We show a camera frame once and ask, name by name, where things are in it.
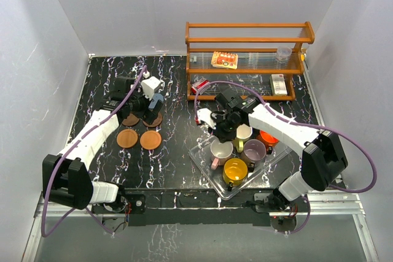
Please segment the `dark wooden coaster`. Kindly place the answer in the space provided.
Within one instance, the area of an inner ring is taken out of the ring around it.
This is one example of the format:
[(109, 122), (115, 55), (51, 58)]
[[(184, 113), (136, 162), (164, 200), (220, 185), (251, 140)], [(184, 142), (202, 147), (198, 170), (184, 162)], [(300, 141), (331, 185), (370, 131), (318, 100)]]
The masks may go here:
[(159, 112), (157, 118), (152, 123), (146, 123), (145, 121), (143, 121), (143, 124), (148, 128), (155, 128), (161, 124), (162, 120), (163, 115), (161, 114), (161, 112)]
[(133, 114), (129, 114), (123, 121), (122, 125), (127, 127), (135, 126), (139, 123), (140, 119)]

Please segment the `pink mug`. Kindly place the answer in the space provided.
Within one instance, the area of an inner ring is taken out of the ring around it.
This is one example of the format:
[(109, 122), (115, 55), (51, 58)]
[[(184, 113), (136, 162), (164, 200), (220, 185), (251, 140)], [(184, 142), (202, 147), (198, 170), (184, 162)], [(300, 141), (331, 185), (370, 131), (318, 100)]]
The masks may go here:
[(216, 170), (218, 166), (223, 166), (225, 162), (231, 158), (232, 152), (224, 152), (222, 150), (222, 144), (218, 140), (214, 139), (210, 145), (211, 152), (211, 169)]

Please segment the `pale green mug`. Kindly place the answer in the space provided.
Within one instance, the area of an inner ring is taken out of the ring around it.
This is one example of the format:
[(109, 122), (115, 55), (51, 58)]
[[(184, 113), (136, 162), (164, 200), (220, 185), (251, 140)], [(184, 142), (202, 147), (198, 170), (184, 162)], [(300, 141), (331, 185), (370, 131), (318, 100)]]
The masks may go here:
[(236, 137), (232, 140), (232, 144), (238, 153), (242, 153), (245, 143), (252, 136), (252, 127), (242, 124), (236, 129)]

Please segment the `light wooden coaster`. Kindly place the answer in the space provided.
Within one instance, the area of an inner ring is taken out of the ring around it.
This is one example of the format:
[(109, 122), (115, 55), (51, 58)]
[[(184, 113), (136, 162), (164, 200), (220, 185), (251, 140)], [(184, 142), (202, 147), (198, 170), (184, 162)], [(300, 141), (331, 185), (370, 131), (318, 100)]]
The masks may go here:
[(161, 144), (162, 138), (160, 133), (156, 131), (146, 131), (140, 138), (141, 146), (146, 150), (154, 150)]
[(121, 148), (132, 148), (138, 142), (138, 134), (132, 129), (124, 129), (117, 135), (117, 144)]

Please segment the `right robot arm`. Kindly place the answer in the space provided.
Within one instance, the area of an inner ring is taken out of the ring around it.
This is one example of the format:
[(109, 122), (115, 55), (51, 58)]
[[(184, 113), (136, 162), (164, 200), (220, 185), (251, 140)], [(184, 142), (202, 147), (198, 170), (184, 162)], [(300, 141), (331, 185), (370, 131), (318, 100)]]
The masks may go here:
[(237, 127), (246, 124), (275, 137), (300, 157), (300, 170), (283, 180), (263, 201), (270, 209), (289, 210), (298, 197), (313, 190), (324, 191), (347, 168), (337, 134), (298, 126), (255, 96), (242, 98), (229, 88), (214, 100), (223, 109), (210, 115), (212, 133), (220, 141), (234, 139)]

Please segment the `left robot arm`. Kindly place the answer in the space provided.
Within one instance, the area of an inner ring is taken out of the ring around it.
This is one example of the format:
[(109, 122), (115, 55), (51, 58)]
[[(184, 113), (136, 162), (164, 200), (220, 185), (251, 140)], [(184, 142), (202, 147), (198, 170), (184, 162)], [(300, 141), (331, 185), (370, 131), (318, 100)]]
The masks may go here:
[(81, 132), (56, 155), (42, 162), (43, 194), (51, 202), (82, 210), (90, 204), (106, 204), (113, 212), (126, 207), (126, 196), (110, 182), (92, 181), (89, 167), (106, 139), (129, 114), (153, 123), (163, 105), (154, 76), (139, 80), (119, 76), (101, 100)]

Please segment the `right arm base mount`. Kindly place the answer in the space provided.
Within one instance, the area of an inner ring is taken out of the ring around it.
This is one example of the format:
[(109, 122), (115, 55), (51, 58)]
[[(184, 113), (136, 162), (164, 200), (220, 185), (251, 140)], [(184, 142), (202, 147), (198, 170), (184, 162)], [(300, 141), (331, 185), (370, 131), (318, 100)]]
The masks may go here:
[[(301, 196), (300, 199), (304, 201), (307, 207), (307, 215), (305, 221), (297, 229), (293, 229), (293, 230), (287, 229), (281, 231), (276, 229), (277, 233), (281, 233), (288, 236), (290, 234), (294, 234), (301, 231), (306, 226), (311, 215), (311, 204), (309, 202), (307, 195)], [(254, 197), (253, 200), (246, 201), (243, 204), (243, 207), (250, 207), (254, 212), (257, 211), (257, 208), (285, 211), (288, 207), (292, 209), (293, 206), (296, 206), (296, 203), (294, 201), (288, 201), (285, 197), (283, 197), (283, 195), (277, 189), (273, 190), (272, 193), (269, 194), (266, 198), (256, 199)]]

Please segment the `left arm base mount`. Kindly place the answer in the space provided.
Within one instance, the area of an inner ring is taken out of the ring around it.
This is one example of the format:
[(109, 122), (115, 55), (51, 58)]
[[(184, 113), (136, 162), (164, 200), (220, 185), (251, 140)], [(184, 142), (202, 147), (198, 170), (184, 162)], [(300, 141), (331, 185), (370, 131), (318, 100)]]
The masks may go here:
[(104, 234), (110, 234), (111, 238), (130, 226), (133, 218), (142, 217), (145, 211), (146, 197), (140, 193), (126, 193), (117, 196), (115, 202), (92, 204), (87, 209)]

